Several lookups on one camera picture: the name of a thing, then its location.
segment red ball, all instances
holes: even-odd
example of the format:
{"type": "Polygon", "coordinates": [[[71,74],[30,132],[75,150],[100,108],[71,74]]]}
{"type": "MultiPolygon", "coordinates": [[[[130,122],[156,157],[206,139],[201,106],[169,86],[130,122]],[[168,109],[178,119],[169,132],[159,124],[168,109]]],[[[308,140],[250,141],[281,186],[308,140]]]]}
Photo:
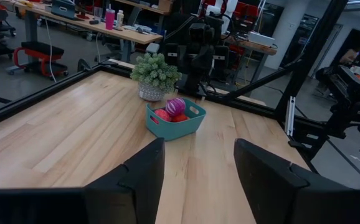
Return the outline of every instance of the red ball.
{"type": "Polygon", "coordinates": [[[172,118],[172,122],[181,122],[186,120],[188,120],[188,117],[185,114],[180,114],[172,118]]]}
{"type": "Polygon", "coordinates": [[[162,118],[164,121],[171,121],[172,118],[169,116],[168,112],[162,109],[158,109],[155,111],[156,115],[158,115],[160,118],[162,118]]]}

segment pink ball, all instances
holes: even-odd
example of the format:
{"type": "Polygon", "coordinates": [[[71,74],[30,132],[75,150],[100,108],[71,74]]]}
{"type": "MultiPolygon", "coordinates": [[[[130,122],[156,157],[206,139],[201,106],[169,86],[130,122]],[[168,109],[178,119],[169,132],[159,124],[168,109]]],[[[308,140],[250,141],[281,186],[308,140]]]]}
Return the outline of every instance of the pink ball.
{"type": "Polygon", "coordinates": [[[185,109],[186,102],[182,98],[168,100],[166,103],[166,112],[172,117],[183,114],[185,109]]]}
{"type": "Polygon", "coordinates": [[[171,121],[172,118],[168,115],[168,112],[162,109],[158,109],[155,111],[156,115],[158,115],[160,118],[162,118],[165,121],[171,121]]]}

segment striped ball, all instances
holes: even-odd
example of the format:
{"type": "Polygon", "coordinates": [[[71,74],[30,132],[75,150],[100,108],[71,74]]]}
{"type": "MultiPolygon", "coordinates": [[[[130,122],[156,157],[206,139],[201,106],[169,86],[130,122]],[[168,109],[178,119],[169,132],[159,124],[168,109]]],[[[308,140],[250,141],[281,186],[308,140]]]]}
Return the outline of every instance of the striped ball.
{"type": "Polygon", "coordinates": [[[182,98],[168,100],[166,103],[166,112],[172,117],[183,114],[186,109],[186,102],[182,98]]]}

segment potted plant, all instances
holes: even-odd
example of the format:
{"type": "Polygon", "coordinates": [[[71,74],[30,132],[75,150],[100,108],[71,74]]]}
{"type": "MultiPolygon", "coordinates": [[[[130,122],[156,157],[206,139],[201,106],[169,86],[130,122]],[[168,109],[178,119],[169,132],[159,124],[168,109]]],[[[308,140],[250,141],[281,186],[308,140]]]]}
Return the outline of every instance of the potted plant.
{"type": "Polygon", "coordinates": [[[160,101],[165,93],[174,91],[174,84],[181,73],[176,66],[168,65],[163,54],[145,54],[137,57],[137,64],[130,78],[138,81],[140,98],[148,101],[160,101]]]}

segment person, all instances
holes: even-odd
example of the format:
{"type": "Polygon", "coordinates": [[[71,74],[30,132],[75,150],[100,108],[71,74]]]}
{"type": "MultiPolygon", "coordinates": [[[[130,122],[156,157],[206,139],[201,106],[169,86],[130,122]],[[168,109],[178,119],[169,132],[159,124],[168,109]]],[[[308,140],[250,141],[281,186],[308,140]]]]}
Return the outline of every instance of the person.
{"type": "Polygon", "coordinates": [[[349,65],[354,62],[354,60],[357,58],[359,53],[360,53],[360,47],[350,49],[346,52],[346,54],[343,55],[339,63],[341,65],[349,65]]]}

